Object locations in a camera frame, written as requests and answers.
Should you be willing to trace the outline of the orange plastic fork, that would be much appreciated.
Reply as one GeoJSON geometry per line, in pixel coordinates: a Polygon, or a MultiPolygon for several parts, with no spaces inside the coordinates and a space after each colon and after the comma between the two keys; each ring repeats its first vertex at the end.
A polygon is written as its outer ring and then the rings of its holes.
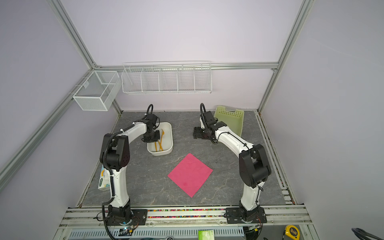
{"type": "Polygon", "coordinates": [[[160,149],[161,152],[164,150],[163,146],[162,146],[164,134],[165,134],[165,132],[164,132],[164,130],[162,130],[161,131],[160,141],[159,141],[159,149],[160,149]]]}

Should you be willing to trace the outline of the pink paper napkin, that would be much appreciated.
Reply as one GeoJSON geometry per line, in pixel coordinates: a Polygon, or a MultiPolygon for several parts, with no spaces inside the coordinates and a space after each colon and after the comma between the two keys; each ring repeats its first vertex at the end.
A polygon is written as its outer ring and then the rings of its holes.
{"type": "Polygon", "coordinates": [[[207,181],[213,169],[192,154],[186,157],[168,174],[168,177],[189,197],[193,198],[207,181]]]}

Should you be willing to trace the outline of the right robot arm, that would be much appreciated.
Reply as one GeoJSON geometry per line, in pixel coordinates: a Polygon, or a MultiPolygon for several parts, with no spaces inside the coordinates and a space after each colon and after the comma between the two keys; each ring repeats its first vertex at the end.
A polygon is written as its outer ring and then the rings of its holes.
{"type": "Polygon", "coordinates": [[[207,111],[200,104],[200,127],[194,128],[194,139],[222,143],[239,157],[239,174],[244,183],[243,194],[238,207],[226,208],[224,217],[228,224],[264,224],[267,222],[265,209],[259,199],[263,185],[272,174],[272,169],[263,145],[254,145],[234,133],[224,122],[207,111]]]}

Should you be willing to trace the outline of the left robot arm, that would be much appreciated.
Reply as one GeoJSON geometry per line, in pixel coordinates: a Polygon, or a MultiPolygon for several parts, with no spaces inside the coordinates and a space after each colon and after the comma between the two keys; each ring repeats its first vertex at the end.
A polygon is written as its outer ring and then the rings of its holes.
{"type": "Polygon", "coordinates": [[[127,165],[131,158],[130,143],[138,137],[142,137],[144,143],[160,140],[160,119],[153,114],[153,109],[154,106],[150,104],[143,118],[103,137],[100,162],[109,173],[111,193],[110,200],[102,203],[103,222],[106,227],[109,224],[127,225],[134,217],[126,182],[127,165]]]}

